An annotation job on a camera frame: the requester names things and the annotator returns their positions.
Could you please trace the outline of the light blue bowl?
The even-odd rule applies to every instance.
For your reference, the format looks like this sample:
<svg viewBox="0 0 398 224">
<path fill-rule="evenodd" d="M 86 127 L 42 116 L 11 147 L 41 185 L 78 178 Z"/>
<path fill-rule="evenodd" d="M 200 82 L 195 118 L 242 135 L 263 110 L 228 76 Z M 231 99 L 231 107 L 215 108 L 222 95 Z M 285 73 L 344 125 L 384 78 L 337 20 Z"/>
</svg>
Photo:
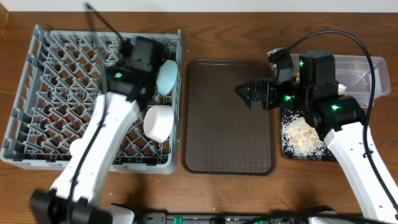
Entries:
<svg viewBox="0 0 398 224">
<path fill-rule="evenodd" d="M 167 95 L 173 88 L 177 79 L 178 67 L 176 61 L 166 60 L 159 68 L 156 86 L 157 92 Z"/>
</svg>

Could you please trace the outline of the pink bowl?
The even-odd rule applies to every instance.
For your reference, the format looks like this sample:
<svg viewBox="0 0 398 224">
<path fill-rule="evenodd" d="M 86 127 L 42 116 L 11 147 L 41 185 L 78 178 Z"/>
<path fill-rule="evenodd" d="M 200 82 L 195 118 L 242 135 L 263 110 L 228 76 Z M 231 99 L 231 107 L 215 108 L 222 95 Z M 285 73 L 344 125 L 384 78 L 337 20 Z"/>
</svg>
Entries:
<svg viewBox="0 0 398 224">
<path fill-rule="evenodd" d="M 144 117 L 144 134 L 159 143 L 170 135 L 174 125 L 174 111 L 169 105 L 154 105 Z"/>
</svg>

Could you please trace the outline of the white napkin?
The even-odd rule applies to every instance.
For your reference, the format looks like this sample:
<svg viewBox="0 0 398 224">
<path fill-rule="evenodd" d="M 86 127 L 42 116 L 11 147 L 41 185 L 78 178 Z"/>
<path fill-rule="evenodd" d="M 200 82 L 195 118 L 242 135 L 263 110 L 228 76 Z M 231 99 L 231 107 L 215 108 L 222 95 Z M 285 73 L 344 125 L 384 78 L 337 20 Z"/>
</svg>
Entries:
<svg viewBox="0 0 398 224">
<path fill-rule="evenodd" d="M 338 93 L 342 95 L 346 90 L 346 87 L 343 84 L 338 85 Z"/>
</svg>

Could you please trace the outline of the white cup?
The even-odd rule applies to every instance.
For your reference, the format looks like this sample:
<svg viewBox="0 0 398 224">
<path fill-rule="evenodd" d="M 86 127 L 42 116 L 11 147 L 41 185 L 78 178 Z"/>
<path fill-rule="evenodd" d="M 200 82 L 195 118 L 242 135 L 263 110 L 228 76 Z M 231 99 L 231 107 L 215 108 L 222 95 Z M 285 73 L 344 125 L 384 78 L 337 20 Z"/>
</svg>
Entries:
<svg viewBox="0 0 398 224">
<path fill-rule="evenodd" d="M 83 152 L 83 140 L 81 138 L 78 138 L 70 144 L 70 154 L 73 157 L 79 157 L 81 156 L 82 152 Z"/>
</svg>

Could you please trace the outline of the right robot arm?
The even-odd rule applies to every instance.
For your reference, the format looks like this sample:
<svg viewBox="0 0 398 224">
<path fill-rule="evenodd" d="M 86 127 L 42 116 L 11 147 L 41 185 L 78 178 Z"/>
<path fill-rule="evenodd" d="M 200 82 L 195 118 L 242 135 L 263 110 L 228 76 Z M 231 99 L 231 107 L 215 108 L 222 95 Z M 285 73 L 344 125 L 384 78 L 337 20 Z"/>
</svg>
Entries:
<svg viewBox="0 0 398 224">
<path fill-rule="evenodd" d="M 335 58 L 327 50 L 298 56 L 294 78 L 290 53 L 269 53 L 276 76 L 237 85 L 235 92 L 254 109 L 286 108 L 303 113 L 306 122 L 335 156 L 359 202 L 364 217 L 397 223 L 397 185 L 381 159 L 357 100 L 338 92 Z"/>
</svg>

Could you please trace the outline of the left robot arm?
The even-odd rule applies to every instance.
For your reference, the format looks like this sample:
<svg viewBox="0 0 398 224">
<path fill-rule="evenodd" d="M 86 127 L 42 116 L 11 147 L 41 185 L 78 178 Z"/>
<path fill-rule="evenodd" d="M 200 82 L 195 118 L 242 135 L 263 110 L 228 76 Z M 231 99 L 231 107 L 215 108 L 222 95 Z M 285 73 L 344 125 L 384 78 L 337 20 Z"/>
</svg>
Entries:
<svg viewBox="0 0 398 224">
<path fill-rule="evenodd" d="M 133 223 L 123 205 L 101 208 L 110 167 L 128 129 L 155 93 L 165 46 L 139 36 L 125 40 L 122 57 L 101 71 L 101 93 L 83 136 L 72 142 L 72 158 L 49 191 L 35 190 L 30 208 L 37 223 Z"/>
</svg>

